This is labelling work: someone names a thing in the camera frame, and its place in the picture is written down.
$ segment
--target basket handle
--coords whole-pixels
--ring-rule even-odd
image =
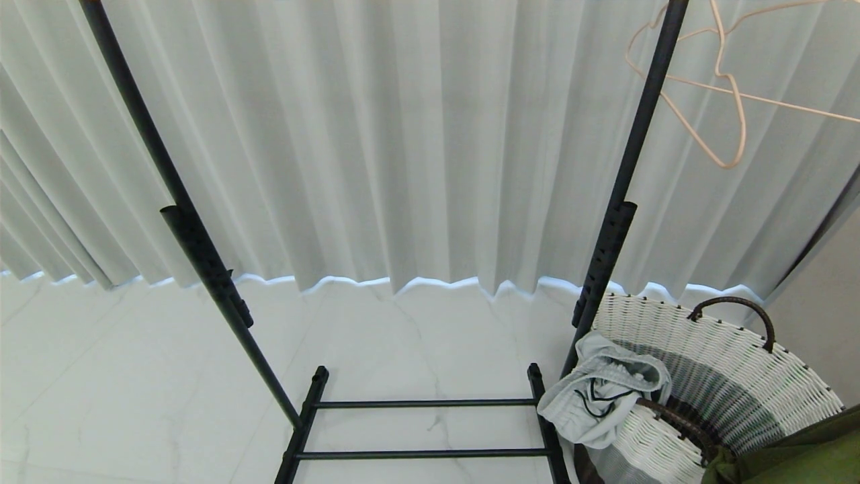
[[[707,433],[705,433],[702,429],[698,428],[698,426],[696,426],[696,424],[693,424],[690,420],[686,419],[683,415],[675,412],[671,408],[668,408],[666,406],[662,406],[661,404],[659,404],[655,401],[647,400],[644,398],[639,398],[638,400],[636,400],[636,404],[653,410],[655,413],[660,415],[660,417],[663,418],[664,420],[669,421],[671,423],[674,423],[676,425],[680,425],[681,427],[684,428],[684,430],[688,431],[692,436],[694,436],[696,438],[696,440],[699,442],[699,447],[702,449],[702,457],[704,457],[704,459],[703,459],[704,465],[707,465],[708,463],[710,463],[711,461],[713,461],[716,458],[717,449],[716,449],[716,446],[714,445],[714,441],[711,440],[710,437],[708,437]]]
[[[700,302],[698,306],[694,307],[692,313],[687,316],[687,319],[690,321],[698,320],[702,317],[703,309],[708,306],[718,304],[720,302],[735,302],[737,304],[742,304],[746,307],[750,307],[753,311],[755,311],[756,314],[758,314],[761,320],[765,323],[765,334],[767,334],[767,338],[765,340],[765,345],[762,346],[762,348],[766,349],[768,353],[773,352],[773,344],[777,341],[777,337],[773,332],[773,323],[771,322],[771,317],[767,315],[767,313],[761,306],[752,301],[749,301],[748,299],[736,297],[733,295],[724,295],[721,297],[708,299],[707,301]]]

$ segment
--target curtain fold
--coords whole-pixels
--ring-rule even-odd
[[[0,259],[15,276],[104,287],[195,274],[171,203],[77,0],[3,7]],[[727,25],[771,0],[721,2]],[[642,80],[630,36],[661,3],[107,0],[138,87],[235,274],[478,276],[495,292],[585,275]],[[691,3],[685,32],[713,23]],[[860,7],[747,20],[723,70],[745,92],[860,116]],[[632,59],[646,68],[649,31]],[[717,41],[670,72],[713,77]],[[718,154],[731,96],[666,81]],[[860,164],[860,125],[744,101],[742,163],[713,165],[658,106],[613,280],[744,284],[766,297]]]

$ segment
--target green cloth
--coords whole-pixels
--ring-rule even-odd
[[[734,457],[719,448],[703,484],[860,483],[860,406]]]

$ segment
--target woven basket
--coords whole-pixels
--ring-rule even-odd
[[[703,308],[719,302],[752,308],[765,323],[767,337],[702,315]],[[672,375],[667,406],[703,430],[711,443],[735,454],[845,409],[808,365],[776,344],[768,315],[745,299],[717,297],[690,310],[612,294],[601,303],[593,329],[628,350],[659,358]],[[699,482],[709,451],[703,451],[700,438],[683,438],[691,436],[684,429],[637,406],[612,446],[577,446],[580,482]]]

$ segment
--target pink wire hanger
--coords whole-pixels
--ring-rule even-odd
[[[760,15],[760,14],[764,14],[767,12],[772,12],[774,10],[787,9],[790,7],[798,7],[801,5],[810,5],[810,4],[814,4],[814,3],[824,3],[824,2],[829,2],[829,1],[832,1],[832,0],[801,0],[799,2],[781,3],[779,5],[774,5],[772,7],[754,10],[748,14],[744,14],[743,16],[741,16],[737,20],[737,22],[735,22],[727,30],[722,26],[722,17],[720,16],[720,9],[719,9],[719,7],[717,7],[716,0],[710,0],[710,8],[711,8],[711,12],[714,15],[714,22],[716,24],[716,28],[712,28],[712,27],[701,28],[695,32],[691,32],[689,34],[682,35],[681,37],[678,38],[678,42],[681,42],[682,40],[689,39],[695,35],[699,35],[699,34],[702,34],[705,32],[712,32],[714,34],[717,34],[720,37],[720,48],[717,51],[716,62],[714,63],[714,75],[718,78],[726,78],[732,86],[731,90],[723,89],[723,88],[712,86],[709,84],[699,83],[696,81],[692,81],[690,79],[678,78],[678,77],[675,77],[672,75],[666,75],[666,78],[672,79],[673,81],[678,81],[681,83],[690,84],[690,85],[694,85],[694,86],[705,88],[705,89],[715,90],[717,92],[723,92],[723,93],[731,94],[734,97],[734,105],[737,108],[738,121],[740,122],[740,138],[738,140],[737,151],[735,152],[734,158],[732,159],[731,162],[724,163],[722,160],[720,160],[720,158],[718,156],[716,156],[716,154],[710,149],[708,144],[705,143],[704,140],[702,140],[702,137],[699,136],[699,134],[696,132],[696,129],[694,129],[693,126],[690,124],[690,122],[688,122],[686,117],[684,117],[684,115],[681,114],[681,111],[680,111],[680,109],[678,109],[678,106],[675,105],[675,103],[672,101],[672,98],[670,98],[666,94],[665,91],[662,91],[660,93],[660,96],[663,98],[664,101],[666,101],[666,105],[668,105],[669,108],[672,110],[672,112],[675,113],[675,115],[678,117],[678,120],[681,121],[681,124],[684,125],[684,128],[686,128],[687,132],[690,133],[690,136],[692,136],[692,138],[702,148],[702,150],[708,155],[708,157],[711,160],[713,160],[714,163],[716,163],[721,168],[725,168],[727,170],[734,168],[738,163],[740,163],[740,161],[743,157],[743,154],[744,154],[744,149],[746,147],[746,114],[744,112],[743,102],[741,101],[741,98],[743,98],[743,97],[745,97],[747,99],[752,99],[754,101],[768,102],[770,104],[774,104],[774,105],[777,105],[777,106],[780,106],[783,108],[797,109],[797,110],[800,110],[800,111],[803,111],[806,113],[812,113],[815,115],[822,115],[822,116],[838,119],[841,121],[852,121],[852,122],[860,123],[860,119],[858,119],[858,118],[852,118],[850,116],[843,116],[843,115],[835,115],[834,113],[828,113],[826,111],[821,111],[818,109],[811,109],[811,108],[807,108],[805,106],[798,106],[796,104],[789,104],[787,102],[780,102],[780,101],[776,101],[776,100],[769,99],[766,97],[753,96],[753,95],[749,95],[749,94],[744,93],[744,92],[740,92],[740,89],[738,88],[738,83],[737,83],[737,81],[735,81],[734,76],[732,74],[727,73],[727,72],[721,71],[722,55],[723,55],[723,52],[724,52],[725,46],[726,46],[726,37],[728,37],[729,34],[731,34],[736,28],[738,28],[740,23],[743,22],[744,20],[746,20],[747,18],[752,17],[752,16],[756,16],[756,15]],[[844,2],[860,3],[860,0],[843,0],[843,1]],[[627,51],[624,53],[624,60],[626,60],[627,64],[630,67],[632,67],[634,71],[636,71],[636,73],[639,75],[639,77],[641,77],[643,79],[645,78],[645,73],[642,72],[642,70],[639,69],[633,63],[632,60],[630,60],[630,50],[633,48],[633,44],[636,42],[636,39],[639,37],[639,35],[646,28],[650,28],[652,30],[657,28],[657,25],[660,22],[660,18],[662,18],[663,12],[666,10],[667,7],[668,7],[668,3],[663,5],[663,7],[660,9],[660,11],[657,12],[656,20],[654,20],[652,22],[647,22],[644,25],[642,25],[638,30],[636,30],[636,33],[633,34],[633,37],[630,39],[630,43],[627,44]]]

